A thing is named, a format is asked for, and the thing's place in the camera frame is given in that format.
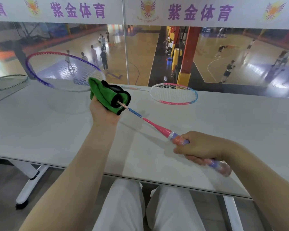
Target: logo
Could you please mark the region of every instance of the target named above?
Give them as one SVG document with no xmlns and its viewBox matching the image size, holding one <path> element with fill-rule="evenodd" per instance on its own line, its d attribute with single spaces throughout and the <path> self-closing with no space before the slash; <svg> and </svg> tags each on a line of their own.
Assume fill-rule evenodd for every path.
<svg viewBox="0 0 289 231">
<path fill-rule="evenodd" d="M 266 21 L 272 21 L 276 17 L 278 17 L 281 13 L 281 11 L 284 9 L 286 3 L 282 3 L 281 1 L 277 1 L 274 3 L 270 3 L 267 5 L 265 9 L 265 13 L 263 15 L 263 18 Z"/>
<path fill-rule="evenodd" d="M 150 23 L 158 19 L 158 16 L 155 15 L 155 1 L 145 0 L 140 1 L 140 12 L 143 18 L 137 16 L 141 22 Z"/>
<path fill-rule="evenodd" d="M 28 7 L 29 11 L 33 16 L 38 16 L 40 11 L 38 1 L 37 0 L 24 0 L 26 6 Z"/>
</svg>

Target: green cloth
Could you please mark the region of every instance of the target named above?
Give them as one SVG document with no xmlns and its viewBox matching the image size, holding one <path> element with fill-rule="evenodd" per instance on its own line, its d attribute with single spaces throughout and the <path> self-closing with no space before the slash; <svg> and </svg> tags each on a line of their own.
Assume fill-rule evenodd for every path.
<svg viewBox="0 0 289 231">
<path fill-rule="evenodd" d="M 131 96 L 127 91 L 124 91 L 120 86 L 110 85 L 105 80 L 99 81 L 96 78 L 89 78 L 89 85 L 91 88 L 90 99 L 96 96 L 97 100 L 104 105 L 104 107 L 117 115 L 125 109 L 117 103 L 128 105 L 131 101 Z"/>
</svg>

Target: racket handle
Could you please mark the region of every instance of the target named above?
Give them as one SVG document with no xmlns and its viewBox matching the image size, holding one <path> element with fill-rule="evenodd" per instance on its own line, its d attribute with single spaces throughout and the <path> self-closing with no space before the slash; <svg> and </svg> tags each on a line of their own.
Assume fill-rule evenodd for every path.
<svg viewBox="0 0 289 231">
<path fill-rule="evenodd" d="M 176 145 L 189 144 L 189 140 L 184 139 L 182 136 L 180 136 L 174 132 L 171 132 L 168 139 L 173 144 L 176 144 Z M 209 160 L 211 162 L 208 164 L 208 166 L 211 167 L 212 169 L 214 169 L 216 172 L 220 173 L 224 177 L 228 177 L 231 174 L 232 169 L 230 168 L 230 166 L 228 164 L 221 162 L 219 160 L 214 160 L 214 159 L 209 159 Z"/>
</svg>

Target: table leg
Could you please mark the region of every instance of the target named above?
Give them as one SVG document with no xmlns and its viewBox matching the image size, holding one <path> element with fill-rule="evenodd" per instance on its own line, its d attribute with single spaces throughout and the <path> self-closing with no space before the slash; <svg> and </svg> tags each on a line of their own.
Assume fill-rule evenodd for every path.
<svg viewBox="0 0 289 231">
<path fill-rule="evenodd" d="M 30 163 L 19 160 L 9 160 L 16 168 L 22 171 L 27 177 L 28 182 L 19 193 L 16 199 L 16 210 L 24 209 L 28 205 L 28 197 L 38 183 L 39 179 L 48 169 L 48 166 L 41 165 L 38 169 L 35 169 Z"/>
<path fill-rule="evenodd" d="M 233 231 L 244 231 L 237 206 L 233 197 L 224 196 L 231 228 Z"/>
</svg>

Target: badminton racket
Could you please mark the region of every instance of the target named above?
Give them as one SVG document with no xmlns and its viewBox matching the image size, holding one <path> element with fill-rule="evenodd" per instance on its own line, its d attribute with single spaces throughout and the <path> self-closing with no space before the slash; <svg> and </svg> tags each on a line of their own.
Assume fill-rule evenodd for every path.
<svg viewBox="0 0 289 231">
<path fill-rule="evenodd" d="M 97 66 L 60 52 L 30 54 L 26 60 L 26 67 L 45 86 L 69 92 L 89 91 L 89 77 L 106 80 L 105 74 Z"/>
<path fill-rule="evenodd" d="M 148 91 L 142 88 L 127 86 L 122 86 L 122 88 Z M 156 84 L 151 87 L 149 92 L 154 100 L 163 104 L 186 105 L 195 103 L 198 99 L 198 94 L 194 89 L 175 83 Z"/>
<path fill-rule="evenodd" d="M 16 87 L 26 81 L 28 81 L 27 75 L 14 74 L 0 77 L 0 91 Z"/>
<path fill-rule="evenodd" d="M 133 109 L 127 107 L 125 104 L 121 103 L 120 101 L 117 101 L 117 102 L 118 102 L 118 104 L 122 105 L 124 108 L 126 108 L 127 110 L 129 110 L 130 112 L 135 114 L 136 116 L 140 117 L 141 119 L 143 119 L 147 123 L 154 126 L 155 129 L 157 129 L 160 133 L 162 133 L 162 135 L 165 136 L 168 140 L 170 140 L 173 144 L 176 144 L 176 145 L 189 144 L 189 140 L 184 139 L 182 136 L 176 134 L 175 132 L 173 132 L 169 129 L 166 129 L 164 127 L 161 127 L 161 126 L 151 122 L 150 120 L 148 120 L 147 118 L 144 118 L 141 114 L 139 114 L 138 112 L 134 111 Z M 210 159 L 210 163 L 208 164 L 208 166 L 211 167 L 212 169 L 214 169 L 216 172 L 222 174 L 225 177 L 228 177 L 232 172 L 232 169 L 230 168 L 230 166 L 228 164 L 221 162 L 219 160 Z"/>
</svg>

